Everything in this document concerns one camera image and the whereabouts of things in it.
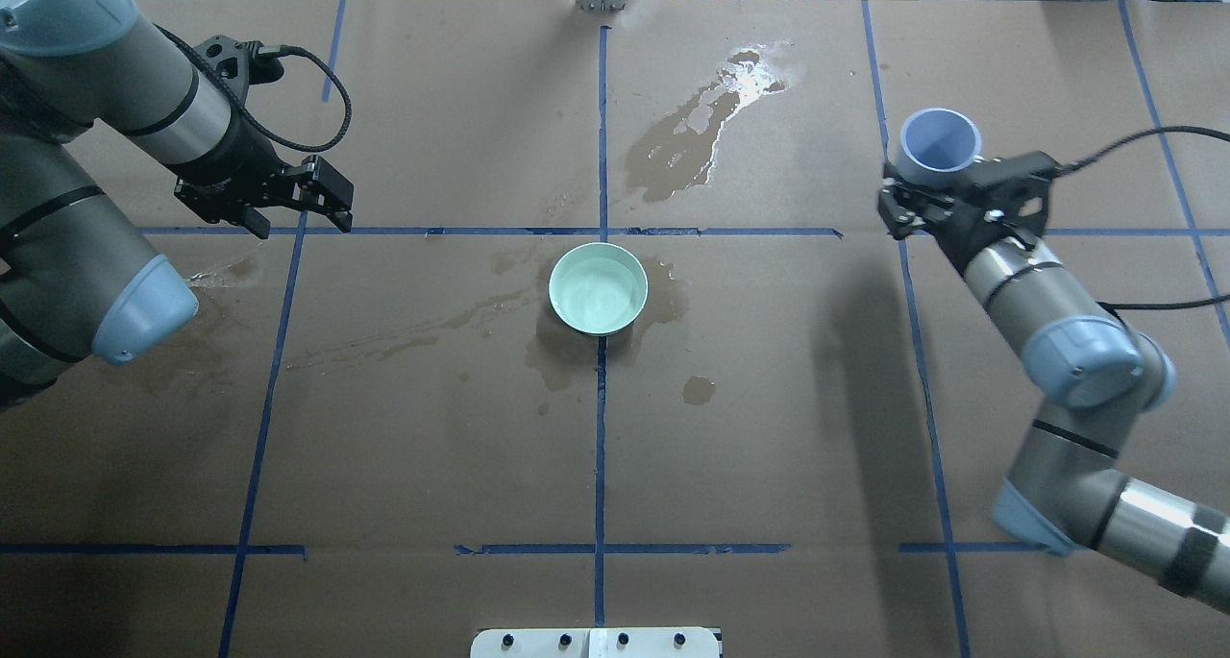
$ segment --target cable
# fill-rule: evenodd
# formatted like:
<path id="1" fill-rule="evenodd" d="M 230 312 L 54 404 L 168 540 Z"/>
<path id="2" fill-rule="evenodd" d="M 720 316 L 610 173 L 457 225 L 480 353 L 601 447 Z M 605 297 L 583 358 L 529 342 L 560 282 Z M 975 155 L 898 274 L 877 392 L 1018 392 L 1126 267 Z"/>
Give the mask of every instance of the cable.
<path id="1" fill-rule="evenodd" d="M 285 138 L 280 138 L 277 134 L 272 133 L 271 129 L 266 128 L 263 124 L 261 124 L 258 119 L 252 117 L 251 112 L 247 111 L 246 107 L 244 107 L 244 102 L 240 101 L 239 95 L 235 93 L 234 90 L 230 89 L 224 80 L 221 80 L 221 77 L 218 75 L 214 68 L 212 68 L 210 64 L 207 63 L 205 59 L 202 58 L 200 54 L 192 48 L 192 46 L 186 44 L 183 39 L 181 39 L 181 37 L 177 37 L 175 36 L 175 33 L 166 31 L 166 28 L 157 27 L 157 31 L 162 32 L 162 36 L 166 36 L 167 39 L 171 41 L 176 46 L 176 48 L 181 50 L 181 53 L 188 57 L 189 61 L 193 63 L 193 66 L 198 68 L 198 70 L 200 70 L 207 76 L 207 79 L 212 81 L 214 87 L 220 90 L 220 92 L 223 92 L 229 98 L 235 111 L 237 111 L 244 119 L 248 121 L 248 123 L 251 123 L 252 127 L 256 128 L 256 132 L 261 133 L 269 140 L 280 143 L 280 145 L 285 146 L 287 149 L 293 149 L 295 151 L 304 151 L 304 154 L 320 154 L 320 151 L 328 151 L 330 149 L 333 149 L 333 146 L 337 146 L 337 143 L 342 141 L 342 138 L 346 137 L 347 129 L 351 129 L 351 117 L 353 116 L 354 111 L 351 103 L 351 93 L 346 92 L 346 87 L 342 85 L 342 80 L 338 80 L 337 75 L 335 75 L 335 73 L 330 70 L 328 64 L 325 64 L 323 59 L 312 55 L 310 50 L 304 50 L 298 46 L 266 46 L 266 48 L 273 49 L 274 53 L 268 55 L 262 55 L 262 58 L 285 58 L 293 55 L 296 58 L 311 59 L 311 61 L 316 64 L 317 68 L 321 68 L 321 71 L 325 73 L 325 76 L 328 76 L 328 80 L 333 81 L 333 86 L 337 87 L 337 93 L 342 97 L 342 103 L 346 107 L 346 112 L 342 118 L 342 127 L 337 130 L 337 134 L 333 135 L 333 138 L 331 138 L 331 140 L 321 143 L 321 145 L 316 146 L 306 145 L 306 143 L 289 141 Z"/>
<path id="2" fill-rule="evenodd" d="M 1134 133 L 1125 138 L 1121 138 L 1121 140 L 1111 143 L 1111 145 L 1103 146 L 1103 149 L 1096 151 L 1096 154 L 1093 155 L 1090 155 L 1081 160 L 1073 160 L 1071 164 L 1055 168 L 1055 171 L 1050 175 L 1050 177 L 1070 176 L 1076 171 L 1080 171 L 1081 168 L 1087 168 L 1089 166 L 1092 166 L 1095 162 L 1102 160 L 1102 157 L 1109 154 L 1111 151 L 1114 151 L 1116 149 L 1119 149 L 1121 146 L 1125 145 L 1125 143 L 1134 143 L 1138 140 L 1138 138 L 1148 138 L 1150 135 L 1160 135 L 1164 133 L 1186 133 L 1191 135 L 1204 135 L 1207 138 L 1216 138 L 1218 140 L 1230 143 L 1230 133 L 1223 133 L 1220 132 L 1220 129 L 1199 128 L 1194 125 L 1167 125 L 1165 128 L 1143 129 L 1139 133 Z"/>
<path id="3" fill-rule="evenodd" d="M 1107 312 L 1116 312 L 1121 309 L 1138 309 L 1139 311 L 1166 311 L 1166 309 L 1196 309 L 1208 307 L 1228 303 L 1230 295 L 1218 295 L 1202 300 L 1188 300 L 1188 303 L 1098 303 Z"/>

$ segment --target black cable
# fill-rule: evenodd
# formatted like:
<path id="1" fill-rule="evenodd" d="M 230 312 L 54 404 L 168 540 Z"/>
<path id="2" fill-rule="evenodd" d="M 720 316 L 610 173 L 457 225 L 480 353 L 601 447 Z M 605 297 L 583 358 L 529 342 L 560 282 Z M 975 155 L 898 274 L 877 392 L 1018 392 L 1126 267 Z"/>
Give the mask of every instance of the black cable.
<path id="1" fill-rule="evenodd" d="M 294 143 L 272 133 L 271 129 L 266 128 L 263 124 L 261 124 L 258 119 L 252 117 L 251 112 L 247 111 L 246 107 L 244 107 L 244 102 L 240 101 L 239 95 L 235 93 L 225 84 L 224 80 L 221 80 L 221 77 L 218 75 L 214 68 L 212 68 L 210 64 L 207 63 L 205 59 L 202 58 L 200 54 L 192 48 L 192 46 L 186 44 L 183 39 L 181 39 L 181 37 L 177 37 L 175 36 L 175 33 L 166 31 L 166 28 L 162 27 L 157 28 L 160 32 L 162 32 L 162 36 L 166 36 L 167 39 L 171 41 L 176 46 L 176 48 L 181 50 L 181 53 L 188 57 L 189 61 L 193 63 L 193 66 L 198 68 L 198 70 L 200 70 L 207 76 L 207 79 L 212 81 L 215 89 L 220 90 L 220 92 L 223 92 L 229 98 L 235 111 L 237 111 L 239 114 L 244 117 L 244 119 L 248 121 L 248 123 L 251 123 L 252 127 L 256 128 L 256 132 L 261 133 L 269 140 L 280 143 L 280 145 L 285 146 L 287 149 L 293 149 L 295 151 L 304 151 L 304 154 L 320 154 L 320 151 L 328 151 L 330 149 L 333 149 L 333 146 L 337 146 L 337 143 L 342 141 L 342 138 L 346 137 L 347 129 L 351 129 L 351 117 L 353 114 L 351 93 L 346 92 L 346 87 L 342 85 L 342 80 L 338 80 L 337 75 L 335 75 L 335 73 L 330 70 L 328 64 L 325 64 L 323 59 L 312 55 L 310 50 L 305 50 L 303 48 L 299 48 L 298 46 L 269 46 L 269 48 L 272 48 L 274 53 L 268 55 L 268 58 L 285 58 L 293 55 L 296 58 L 311 59 L 311 61 L 316 64 L 317 68 L 321 68 L 321 71 L 325 73 L 325 76 L 328 76 L 328 81 L 332 81 L 333 86 L 337 87 L 337 93 L 342 97 L 342 103 L 346 107 L 346 112 L 342 118 L 342 127 L 337 130 L 337 134 L 333 135 L 333 138 L 331 138 L 331 140 L 321 143 L 321 145 L 316 146 L 306 145 L 306 143 Z"/>
<path id="2" fill-rule="evenodd" d="M 1080 171 L 1081 168 L 1087 168 L 1089 166 L 1092 166 L 1095 162 L 1102 160 L 1102 157 L 1109 154 L 1111 151 L 1114 151 L 1116 149 L 1119 149 L 1121 146 L 1125 145 L 1125 143 L 1134 143 L 1138 140 L 1138 138 L 1148 138 L 1151 135 L 1160 135 L 1164 133 L 1186 133 L 1191 135 L 1204 135 L 1207 138 L 1216 138 L 1218 140 L 1230 143 L 1230 133 L 1223 133 L 1220 132 L 1220 129 L 1199 128 L 1194 125 L 1167 125 L 1165 128 L 1143 129 L 1139 133 L 1134 133 L 1125 138 L 1121 138 L 1121 140 L 1111 143 L 1111 145 L 1103 146 L 1093 155 L 1090 155 L 1081 160 L 1073 160 L 1071 164 L 1055 168 L 1055 172 L 1052 173 L 1050 177 L 1070 176 L 1076 171 Z"/>
<path id="3" fill-rule="evenodd" d="M 1196 307 L 1208 307 L 1209 305 L 1218 305 L 1221 303 L 1228 303 L 1230 295 L 1218 295 L 1216 298 L 1205 298 L 1202 300 L 1188 300 L 1188 303 L 1098 303 L 1102 309 L 1107 312 L 1116 312 L 1121 309 L 1141 309 L 1143 311 L 1166 311 L 1166 309 L 1196 309 Z"/>

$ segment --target mint green bowl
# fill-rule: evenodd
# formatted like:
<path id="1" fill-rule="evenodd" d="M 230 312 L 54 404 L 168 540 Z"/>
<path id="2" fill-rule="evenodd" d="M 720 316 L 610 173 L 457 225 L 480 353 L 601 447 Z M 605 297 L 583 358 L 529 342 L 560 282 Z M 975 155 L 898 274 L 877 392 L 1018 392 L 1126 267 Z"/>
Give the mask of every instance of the mint green bowl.
<path id="1" fill-rule="evenodd" d="M 624 247 L 589 242 L 557 261 L 547 290 L 551 307 L 566 325 L 603 337 L 631 325 L 641 314 L 649 277 Z"/>

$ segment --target gray robot arm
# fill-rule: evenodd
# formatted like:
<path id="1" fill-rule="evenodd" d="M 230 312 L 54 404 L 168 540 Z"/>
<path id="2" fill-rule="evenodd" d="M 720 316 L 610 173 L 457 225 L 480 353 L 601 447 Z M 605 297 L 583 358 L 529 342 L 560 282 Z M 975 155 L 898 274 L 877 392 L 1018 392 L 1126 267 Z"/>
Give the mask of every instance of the gray robot arm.
<path id="1" fill-rule="evenodd" d="M 205 221 L 267 237 L 257 209 L 278 205 L 349 230 L 351 182 L 320 156 L 285 164 L 242 109 L 248 84 L 280 76 L 284 49 L 224 37 L 200 48 L 170 41 L 132 0 L 0 0 L 0 410 L 87 355 L 130 362 L 197 311 L 62 146 L 93 121 L 180 176 L 176 197 Z"/>
<path id="2" fill-rule="evenodd" d="M 1173 392 L 1173 364 L 1098 305 L 1041 237 L 1058 164 L 1044 154 L 984 162 L 979 150 L 958 112 L 918 112 L 886 165 L 878 210 L 895 239 L 935 236 L 1046 395 L 995 521 L 1054 555 L 1096 550 L 1230 612 L 1225 514 L 1116 469 L 1137 417 Z"/>

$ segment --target black wire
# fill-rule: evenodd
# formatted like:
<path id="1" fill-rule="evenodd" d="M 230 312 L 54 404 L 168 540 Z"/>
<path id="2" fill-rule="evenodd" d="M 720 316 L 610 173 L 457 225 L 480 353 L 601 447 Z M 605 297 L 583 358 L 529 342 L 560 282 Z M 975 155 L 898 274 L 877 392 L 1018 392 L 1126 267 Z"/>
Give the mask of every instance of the black wire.
<path id="1" fill-rule="evenodd" d="M 1121 146 L 1125 145 L 1125 143 L 1134 143 L 1138 140 L 1138 138 L 1148 138 L 1151 135 L 1160 135 L 1164 133 L 1186 133 L 1191 135 L 1204 135 L 1207 138 L 1216 138 L 1218 140 L 1230 143 L 1230 133 L 1223 133 L 1220 132 L 1220 129 L 1199 128 L 1196 125 L 1167 125 L 1165 128 L 1143 129 L 1139 133 L 1134 133 L 1125 138 L 1121 138 L 1121 140 L 1111 143 L 1107 146 L 1103 146 L 1093 155 L 1086 156 L 1085 159 L 1081 160 L 1073 160 L 1071 164 L 1055 168 L 1055 172 L 1052 173 L 1052 177 L 1070 176 L 1076 171 L 1080 171 L 1081 168 L 1087 168 L 1089 166 L 1092 166 L 1095 162 L 1102 160 L 1102 157 L 1109 154 L 1111 151 L 1114 151 L 1116 149 L 1119 149 Z"/>
<path id="2" fill-rule="evenodd" d="M 229 98 L 235 111 L 237 111 L 244 119 L 248 121 L 248 123 L 251 123 L 252 127 L 256 128 L 256 132 L 261 133 L 269 140 L 280 143 L 280 145 L 285 146 L 287 149 L 293 149 L 295 151 L 304 151 L 304 154 L 320 154 L 320 151 L 328 151 L 330 149 L 333 149 L 333 146 L 337 146 L 337 143 L 342 141 L 342 138 L 346 137 L 347 129 L 351 129 L 351 117 L 353 114 L 353 108 L 351 106 L 351 93 L 346 92 L 346 87 L 342 85 L 342 80 L 338 80 L 337 75 L 335 75 L 335 73 L 330 70 L 328 64 L 325 64 L 323 59 L 312 55 L 310 50 L 305 50 L 303 48 L 299 48 L 298 46 L 277 46 L 279 54 L 277 54 L 276 58 L 294 55 L 296 58 L 311 59 L 311 61 L 316 64 L 317 68 L 321 68 L 321 71 L 325 73 L 325 76 L 328 76 L 328 80 L 332 81 L 335 87 L 337 87 L 337 93 L 342 97 L 342 103 L 346 107 L 346 114 L 343 114 L 342 118 L 342 127 L 337 130 L 337 134 L 333 135 L 333 138 L 331 138 L 331 140 L 321 143 L 321 145 L 315 145 L 315 146 L 306 145 L 306 143 L 294 143 L 272 133 L 271 129 L 266 128 L 263 124 L 261 124 L 258 119 L 252 117 L 251 112 L 247 111 L 246 107 L 244 107 L 244 102 L 240 101 L 239 95 L 235 93 L 225 84 L 224 80 L 221 80 L 221 77 L 218 75 L 214 68 L 212 68 L 210 64 L 207 63 L 205 59 L 202 58 L 200 54 L 192 48 L 192 46 L 186 44 L 183 39 L 181 39 L 181 37 L 177 37 L 175 36 L 175 33 L 166 31 L 166 28 L 159 27 L 159 31 L 162 32 L 162 36 L 166 36 L 167 39 L 171 41 L 176 46 L 176 48 L 181 50 L 181 53 L 188 57 L 189 61 L 193 63 L 193 66 L 197 66 L 198 70 L 200 70 L 207 76 L 207 79 L 212 81 L 214 87 L 220 90 L 220 92 L 223 92 Z"/>
<path id="3" fill-rule="evenodd" d="M 1166 309 L 1196 309 L 1196 307 L 1208 307 L 1209 305 L 1218 305 L 1221 303 L 1228 303 L 1230 295 L 1218 295 L 1216 298 L 1205 298 L 1202 300 L 1188 300 L 1188 303 L 1098 303 L 1107 312 L 1116 312 L 1121 309 L 1141 309 L 1143 311 L 1166 311 Z"/>

